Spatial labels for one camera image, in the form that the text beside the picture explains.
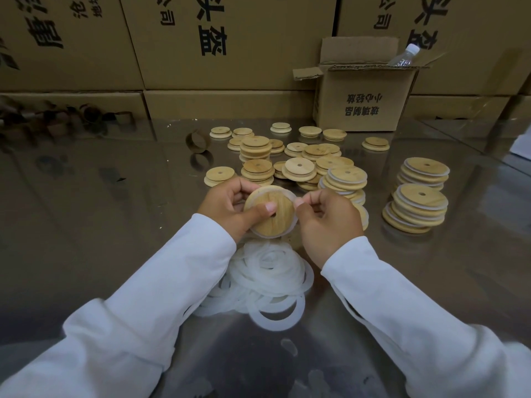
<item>hand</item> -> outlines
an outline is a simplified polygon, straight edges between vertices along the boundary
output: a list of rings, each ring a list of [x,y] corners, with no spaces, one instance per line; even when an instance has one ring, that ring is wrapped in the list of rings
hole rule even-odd
[[[245,199],[257,188],[258,184],[241,177],[227,180],[210,189],[197,213],[216,221],[237,243],[251,227],[277,210],[276,203],[268,202],[242,212]]]
[[[321,269],[344,244],[363,236],[359,211],[348,198],[332,190],[309,192],[293,205],[301,223],[304,248]]]

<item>small open cardboard box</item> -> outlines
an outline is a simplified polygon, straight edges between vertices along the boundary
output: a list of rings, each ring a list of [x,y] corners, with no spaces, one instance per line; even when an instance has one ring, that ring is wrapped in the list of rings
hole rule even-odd
[[[421,51],[412,65],[389,67],[398,38],[324,38],[318,67],[293,70],[295,80],[318,78],[317,126],[345,131],[395,131],[418,71],[442,54]]]

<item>white long-sleeved garment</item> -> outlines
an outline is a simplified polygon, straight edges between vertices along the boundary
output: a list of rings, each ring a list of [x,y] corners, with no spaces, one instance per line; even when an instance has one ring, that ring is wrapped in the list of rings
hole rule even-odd
[[[109,299],[73,313],[66,338],[5,381],[0,397],[148,397],[169,367],[178,328],[235,250],[216,222],[193,215]],[[341,247],[322,275],[406,375],[412,398],[529,396],[526,347],[457,320],[380,261],[367,238]]]

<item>person's left hand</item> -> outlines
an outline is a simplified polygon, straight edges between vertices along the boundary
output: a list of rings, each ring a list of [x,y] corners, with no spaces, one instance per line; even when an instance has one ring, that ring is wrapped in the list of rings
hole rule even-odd
[[[245,199],[258,188],[259,185],[242,177],[227,180],[212,187],[197,213],[216,221],[237,243],[251,227],[277,210],[276,203],[268,202],[242,212]]]

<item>person's left thumb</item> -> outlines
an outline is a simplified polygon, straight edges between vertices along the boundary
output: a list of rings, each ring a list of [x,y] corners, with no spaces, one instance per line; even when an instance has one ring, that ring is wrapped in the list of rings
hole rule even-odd
[[[245,226],[249,229],[257,223],[268,219],[277,210],[277,203],[273,201],[266,202],[265,204],[257,204],[254,207],[241,213]]]

